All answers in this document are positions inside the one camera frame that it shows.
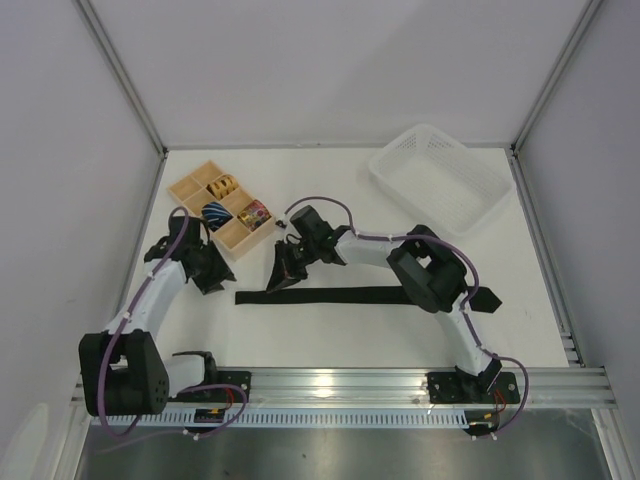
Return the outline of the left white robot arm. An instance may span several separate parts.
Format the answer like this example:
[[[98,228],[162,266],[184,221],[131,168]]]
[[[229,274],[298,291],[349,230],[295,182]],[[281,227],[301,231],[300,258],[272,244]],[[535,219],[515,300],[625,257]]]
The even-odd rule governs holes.
[[[217,380],[213,355],[185,351],[162,358],[160,327],[189,283],[208,295],[236,280],[203,221],[175,208],[168,234],[144,255],[144,279],[129,303],[99,333],[83,336],[79,360],[87,411],[94,417],[161,413],[169,400]]]

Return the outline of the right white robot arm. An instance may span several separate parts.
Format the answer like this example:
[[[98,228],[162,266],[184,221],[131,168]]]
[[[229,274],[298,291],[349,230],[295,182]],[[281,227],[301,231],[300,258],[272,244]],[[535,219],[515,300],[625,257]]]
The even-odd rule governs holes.
[[[433,314],[440,324],[454,354],[454,369],[462,388],[472,397],[490,391],[502,364],[483,351],[468,313],[493,313],[502,301],[478,281],[467,284],[467,267],[452,245],[424,225],[405,235],[389,237],[358,234],[347,225],[334,228],[311,206],[277,225],[291,225],[297,234],[291,240],[275,243],[268,293],[307,279],[307,267],[318,261],[388,268],[409,302]]]

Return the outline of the black necktie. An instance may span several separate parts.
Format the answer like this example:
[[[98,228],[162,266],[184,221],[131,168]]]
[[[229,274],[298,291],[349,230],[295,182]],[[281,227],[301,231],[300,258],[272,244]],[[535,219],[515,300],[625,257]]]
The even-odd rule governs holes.
[[[273,292],[238,291],[236,305],[301,305],[301,304],[357,304],[357,305],[415,305],[429,313],[451,312],[453,302],[464,299],[469,287],[457,289],[457,296],[447,302],[435,296],[408,295],[401,286],[366,286],[341,288],[288,288]]]

